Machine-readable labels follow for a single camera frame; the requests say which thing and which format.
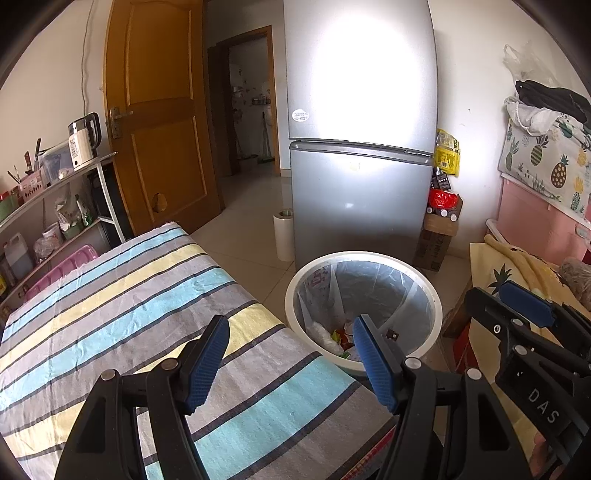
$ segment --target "trash can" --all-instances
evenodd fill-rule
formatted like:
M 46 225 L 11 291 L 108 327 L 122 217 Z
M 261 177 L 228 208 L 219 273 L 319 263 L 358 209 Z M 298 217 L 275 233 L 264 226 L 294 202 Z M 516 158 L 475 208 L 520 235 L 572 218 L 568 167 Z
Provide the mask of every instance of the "trash can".
M 339 355 L 335 331 L 360 314 L 368 314 L 385 337 L 389 334 L 387 341 L 414 357 L 435 344 L 443 318 L 439 296 L 422 273 L 370 252 L 340 252 L 307 264 L 287 288 L 285 312 L 296 335 L 354 377 L 366 376 L 363 363 Z

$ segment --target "red plastic bag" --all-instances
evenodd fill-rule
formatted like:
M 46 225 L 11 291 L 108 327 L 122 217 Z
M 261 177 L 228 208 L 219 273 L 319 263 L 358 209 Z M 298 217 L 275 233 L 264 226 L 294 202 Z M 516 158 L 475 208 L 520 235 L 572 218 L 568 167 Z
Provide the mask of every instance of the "red plastic bag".
M 429 206 L 433 208 L 452 210 L 457 205 L 458 196 L 443 190 L 429 190 Z

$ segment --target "wooden door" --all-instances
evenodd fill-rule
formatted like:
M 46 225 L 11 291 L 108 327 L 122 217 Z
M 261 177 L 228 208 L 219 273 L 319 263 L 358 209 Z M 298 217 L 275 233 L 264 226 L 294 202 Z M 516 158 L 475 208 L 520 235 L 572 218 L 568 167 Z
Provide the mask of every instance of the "wooden door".
M 207 126 L 203 0 L 114 0 L 105 106 L 134 234 L 168 221 L 188 233 L 220 213 Z M 121 118 L 113 118 L 119 108 Z

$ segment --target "white wall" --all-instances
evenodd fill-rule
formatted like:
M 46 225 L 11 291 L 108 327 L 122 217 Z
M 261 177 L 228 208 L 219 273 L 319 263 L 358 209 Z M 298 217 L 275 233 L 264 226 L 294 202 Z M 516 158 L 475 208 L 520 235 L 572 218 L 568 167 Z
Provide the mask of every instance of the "white wall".
M 105 33 L 112 0 L 95 0 L 86 39 L 85 88 L 87 111 L 101 118 L 106 140 L 101 91 Z M 37 138 L 41 148 L 68 138 L 68 125 L 82 117 L 82 40 L 91 0 L 70 4 L 29 45 L 0 89 L 0 192 L 15 186 L 6 173 L 13 165 L 24 174 L 24 153 L 31 159 Z
M 485 221 L 496 218 L 501 195 L 497 163 L 507 116 L 503 100 L 513 94 L 503 48 L 527 41 L 566 88 L 589 96 L 556 42 L 511 0 L 429 0 L 437 43 L 440 128 L 460 141 L 462 163 L 452 187 L 464 206 L 454 253 L 467 255 Z
M 207 3 L 207 46 L 240 33 L 272 26 L 277 131 L 281 168 L 290 168 L 290 140 L 287 124 L 287 67 L 282 0 L 212 0 Z
M 235 119 L 236 135 L 240 141 L 242 153 L 246 155 L 262 155 L 262 118 L 267 108 L 264 105 L 253 105 L 252 98 L 260 94 L 269 96 L 269 62 L 267 58 L 267 39 L 257 38 L 241 43 L 229 49 L 230 64 L 237 65 L 242 72 L 243 97 L 234 98 L 234 108 L 242 111 L 242 118 Z

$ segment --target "cable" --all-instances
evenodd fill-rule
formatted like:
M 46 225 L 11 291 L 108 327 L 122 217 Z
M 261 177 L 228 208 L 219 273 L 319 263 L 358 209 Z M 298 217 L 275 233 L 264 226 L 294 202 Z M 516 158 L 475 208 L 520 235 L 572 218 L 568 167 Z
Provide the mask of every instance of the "cable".
M 80 61 L 80 72 L 82 79 L 80 80 L 80 91 L 82 92 L 82 115 L 86 116 L 86 94 L 84 92 L 84 60 L 86 56 L 86 37 L 88 35 L 88 26 L 90 24 L 90 17 L 92 15 L 92 9 L 95 6 L 95 0 L 90 3 L 90 9 L 88 10 L 88 17 L 86 18 L 86 28 L 84 30 L 84 40 L 82 40 L 82 60 Z

